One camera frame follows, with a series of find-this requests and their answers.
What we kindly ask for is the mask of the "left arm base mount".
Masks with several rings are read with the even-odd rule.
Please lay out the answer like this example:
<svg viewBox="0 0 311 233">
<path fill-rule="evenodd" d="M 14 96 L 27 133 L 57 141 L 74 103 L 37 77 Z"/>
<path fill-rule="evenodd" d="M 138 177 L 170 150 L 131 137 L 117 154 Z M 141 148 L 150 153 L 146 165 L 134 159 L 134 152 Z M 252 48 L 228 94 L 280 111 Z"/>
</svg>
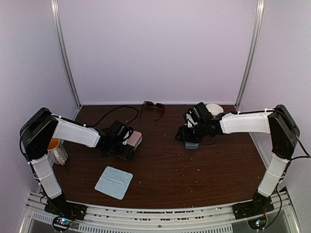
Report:
<svg viewBox="0 0 311 233">
<path fill-rule="evenodd" d="M 68 206 L 60 209 L 52 204 L 46 204 L 44 211 L 55 215 L 52 219 L 52 226 L 58 232 L 69 230 L 76 220 L 84 220 L 87 207 L 82 204 L 69 203 Z"/>
</svg>

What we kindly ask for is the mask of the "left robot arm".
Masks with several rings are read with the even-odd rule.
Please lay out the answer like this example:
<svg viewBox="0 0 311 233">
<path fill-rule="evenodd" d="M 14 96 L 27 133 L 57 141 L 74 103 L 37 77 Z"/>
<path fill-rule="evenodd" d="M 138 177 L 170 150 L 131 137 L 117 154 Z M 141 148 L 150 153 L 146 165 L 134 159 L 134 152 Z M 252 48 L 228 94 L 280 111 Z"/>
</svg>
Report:
<svg viewBox="0 0 311 233">
<path fill-rule="evenodd" d="M 48 152 L 60 141 L 69 141 L 129 160 L 142 142 L 142 134 L 115 120 L 105 129 L 79 124 L 54 115 L 48 108 L 39 109 L 20 129 L 19 146 L 35 178 L 41 184 L 51 208 L 60 216 L 70 205 L 48 161 Z"/>
</svg>

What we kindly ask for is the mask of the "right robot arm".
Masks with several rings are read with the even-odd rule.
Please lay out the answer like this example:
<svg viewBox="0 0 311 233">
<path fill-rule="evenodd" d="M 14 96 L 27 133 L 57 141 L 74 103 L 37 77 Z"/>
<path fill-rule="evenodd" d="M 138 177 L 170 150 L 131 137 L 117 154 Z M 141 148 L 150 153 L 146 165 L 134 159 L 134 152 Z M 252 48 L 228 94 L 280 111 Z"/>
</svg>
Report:
<svg viewBox="0 0 311 233">
<path fill-rule="evenodd" d="M 188 150 L 197 149 L 204 137 L 248 133 L 252 136 L 264 134 L 270 138 L 269 165 L 249 203 L 249 210 L 253 214 L 260 214 L 284 179 L 299 143 L 300 129 L 288 109 L 279 104 L 257 111 L 226 112 L 217 104 L 200 102 L 189 108 L 183 118 L 185 123 L 178 128 L 175 139 L 183 142 Z"/>
</svg>

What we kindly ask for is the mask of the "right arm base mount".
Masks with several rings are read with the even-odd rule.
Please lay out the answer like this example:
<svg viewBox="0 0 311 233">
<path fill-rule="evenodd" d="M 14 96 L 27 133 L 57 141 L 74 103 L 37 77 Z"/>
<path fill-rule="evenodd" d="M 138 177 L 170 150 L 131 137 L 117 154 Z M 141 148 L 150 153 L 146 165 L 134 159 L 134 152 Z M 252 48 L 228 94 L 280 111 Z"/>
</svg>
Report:
<svg viewBox="0 0 311 233">
<path fill-rule="evenodd" d="M 234 204 L 232 210 L 236 220 L 246 219 L 250 229 L 260 231 L 267 226 L 267 213 L 273 211 L 274 206 L 267 204 L 264 207 L 261 205 L 256 207 L 253 201 L 248 201 Z"/>
</svg>

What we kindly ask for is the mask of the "dark sunglasses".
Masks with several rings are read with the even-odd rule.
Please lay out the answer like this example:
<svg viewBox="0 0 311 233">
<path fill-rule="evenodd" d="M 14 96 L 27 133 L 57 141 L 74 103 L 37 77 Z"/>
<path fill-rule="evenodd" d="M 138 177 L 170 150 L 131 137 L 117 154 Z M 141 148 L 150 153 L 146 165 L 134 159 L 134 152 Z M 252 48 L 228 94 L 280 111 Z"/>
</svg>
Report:
<svg viewBox="0 0 311 233">
<path fill-rule="evenodd" d="M 145 100 L 141 106 L 139 118 L 141 118 L 142 113 L 145 109 L 147 109 L 148 111 L 160 113 L 160 115 L 153 120 L 153 122 L 157 122 L 163 117 L 165 110 L 166 110 L 166 106 L 162 103 L 158 103 L 158 102 L 153 103 L 152 101 Z"/>
</svg>

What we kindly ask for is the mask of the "pink glasses case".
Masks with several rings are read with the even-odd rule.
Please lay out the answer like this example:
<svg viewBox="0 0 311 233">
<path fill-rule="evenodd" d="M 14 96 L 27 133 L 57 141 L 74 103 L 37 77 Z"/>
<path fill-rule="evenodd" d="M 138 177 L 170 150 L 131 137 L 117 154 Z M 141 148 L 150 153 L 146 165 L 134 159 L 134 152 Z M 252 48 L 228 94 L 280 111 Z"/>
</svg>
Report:
<svg viewBox="0 0 311 233">
<path fill-rule="evenodd" d="M 130 138 L 127 140 L 127 145 L 134 147 L 135 149 L 142 142 L 142 133 L 134 131 Z"/>
</svg>

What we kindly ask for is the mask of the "grey-blue glasses case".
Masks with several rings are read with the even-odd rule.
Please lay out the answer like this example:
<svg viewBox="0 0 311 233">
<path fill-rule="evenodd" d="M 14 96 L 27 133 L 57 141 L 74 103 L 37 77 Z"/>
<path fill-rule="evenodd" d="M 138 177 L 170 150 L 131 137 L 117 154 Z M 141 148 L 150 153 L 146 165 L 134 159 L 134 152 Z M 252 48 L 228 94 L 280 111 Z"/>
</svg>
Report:
<svg viewBox="0 0 311 233">
<path fill-rule="evenodd" d="M 184 145 L 185 145 L 185 149 L 187 149 L 187 150 L 197 150 L 199 148 L 198 143 L 185 141 Z"/>
</svg>

